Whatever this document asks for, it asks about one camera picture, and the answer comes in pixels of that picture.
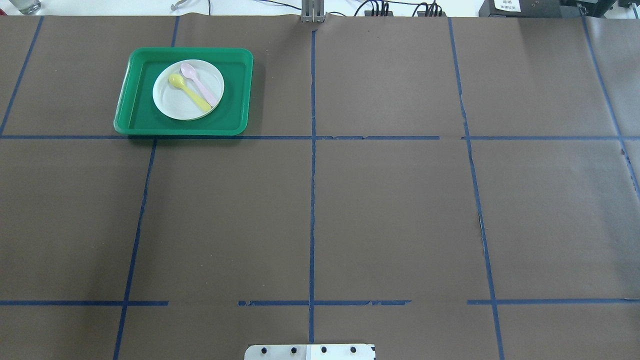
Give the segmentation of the aluminium frame post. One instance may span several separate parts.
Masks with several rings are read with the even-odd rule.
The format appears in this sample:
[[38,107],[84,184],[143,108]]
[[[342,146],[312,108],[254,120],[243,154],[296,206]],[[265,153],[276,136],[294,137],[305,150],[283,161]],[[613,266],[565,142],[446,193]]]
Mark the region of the aluminium frame post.
[[302,0],[301,1],[301,22],[302,23],[324,23],[327,12],[325,11],[324,0]]

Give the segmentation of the white round plate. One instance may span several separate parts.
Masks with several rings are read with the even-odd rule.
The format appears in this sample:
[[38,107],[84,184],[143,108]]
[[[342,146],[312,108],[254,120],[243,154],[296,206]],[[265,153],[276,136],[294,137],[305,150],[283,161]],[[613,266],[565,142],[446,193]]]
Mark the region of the white round plate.
[[226,91],[221,71],[204,60],[181,60],[165,68],[154,82],[151,97],[165,116],[192,121],[208,116]]

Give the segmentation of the clear water bottle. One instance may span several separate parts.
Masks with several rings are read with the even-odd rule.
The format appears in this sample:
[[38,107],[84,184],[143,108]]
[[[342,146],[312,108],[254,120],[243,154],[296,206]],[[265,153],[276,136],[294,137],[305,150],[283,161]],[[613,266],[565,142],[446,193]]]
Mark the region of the clear water bottle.
[[36,14],[42,7],[41,0],[9,0],[9,3],[23,15]]

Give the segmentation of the yellow plastic spoon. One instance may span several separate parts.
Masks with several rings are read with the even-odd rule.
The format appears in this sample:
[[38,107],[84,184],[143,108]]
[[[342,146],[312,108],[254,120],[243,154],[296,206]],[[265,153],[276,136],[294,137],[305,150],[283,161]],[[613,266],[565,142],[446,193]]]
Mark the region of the yellow plastic spoon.
[[182,75],[177,73],[170,74],[167,78],[167,81],[171,86],[176,89],[180,89],[183,91],[190,100],[203,112],[208,112],[211,109],[210,104],[203,99],[201,96],[197,95],[192,89],[188,87],[186,84],[185,78]]

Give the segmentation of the green plastic tray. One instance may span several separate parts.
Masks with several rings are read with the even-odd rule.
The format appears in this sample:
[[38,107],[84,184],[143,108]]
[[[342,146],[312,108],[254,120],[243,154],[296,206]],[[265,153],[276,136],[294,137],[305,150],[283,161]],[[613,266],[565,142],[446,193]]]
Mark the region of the green plastic tray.
[[[183,63],[214,95],[208,110],[170,84]],[[138,48],[128,60],[113,127],[130,136],[236,136],[249,122],[253,65],[246,48]]]

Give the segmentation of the black computer box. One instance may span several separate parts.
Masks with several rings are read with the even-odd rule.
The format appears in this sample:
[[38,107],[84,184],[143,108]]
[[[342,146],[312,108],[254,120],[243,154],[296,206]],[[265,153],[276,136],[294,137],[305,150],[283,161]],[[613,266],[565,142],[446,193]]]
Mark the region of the black computer box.
[[559,0],[483,0],[480,18],[562,18]]

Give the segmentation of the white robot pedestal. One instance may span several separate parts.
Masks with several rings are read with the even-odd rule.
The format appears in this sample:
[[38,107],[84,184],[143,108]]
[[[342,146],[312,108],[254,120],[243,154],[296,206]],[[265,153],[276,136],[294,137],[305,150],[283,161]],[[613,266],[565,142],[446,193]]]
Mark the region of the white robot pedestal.
[[255,344],[249,346],[245,360],[375,360],[374,344]]

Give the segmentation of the pink plastic spoon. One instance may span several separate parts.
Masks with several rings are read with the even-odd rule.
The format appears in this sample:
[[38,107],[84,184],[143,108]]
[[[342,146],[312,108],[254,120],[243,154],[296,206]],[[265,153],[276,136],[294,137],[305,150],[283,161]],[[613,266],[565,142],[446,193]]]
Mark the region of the pink plastic spoon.
[[203,82],[201,82],[197,69],[194,68],[192,64],[183,62],[180,65],[180,71],[187,79],[194,82],[196,88],[199,89],[199,92],[204,97],[206,102],[211,106],[212,109],[214,109],[218,104],[218,98]]

